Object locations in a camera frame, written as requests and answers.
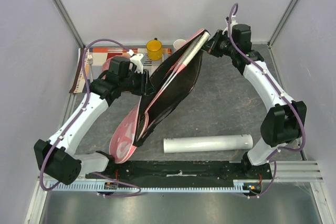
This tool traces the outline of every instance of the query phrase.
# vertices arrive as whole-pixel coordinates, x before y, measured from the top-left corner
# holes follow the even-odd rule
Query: yellow cup
[[[149,41],[146,45],[147,54],[151,60],[160,60],[162,58],[162,43],[157,38]]]

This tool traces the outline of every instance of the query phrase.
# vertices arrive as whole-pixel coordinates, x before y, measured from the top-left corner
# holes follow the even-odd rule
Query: white roll
[[[253,147],[251,135],[165,138],[165,153],[245,150]]]

